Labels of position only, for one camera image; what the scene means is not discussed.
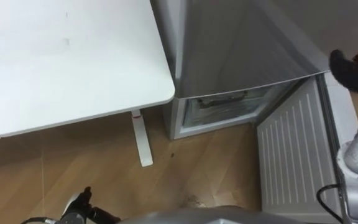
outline white desk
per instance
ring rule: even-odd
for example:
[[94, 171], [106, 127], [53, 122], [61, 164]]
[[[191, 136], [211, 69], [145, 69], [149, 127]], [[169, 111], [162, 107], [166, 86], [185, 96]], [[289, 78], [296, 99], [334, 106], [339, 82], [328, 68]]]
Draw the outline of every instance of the white desk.
[[149, 1], [0, 0], [0, 137], [132, 111], [175, 92]]

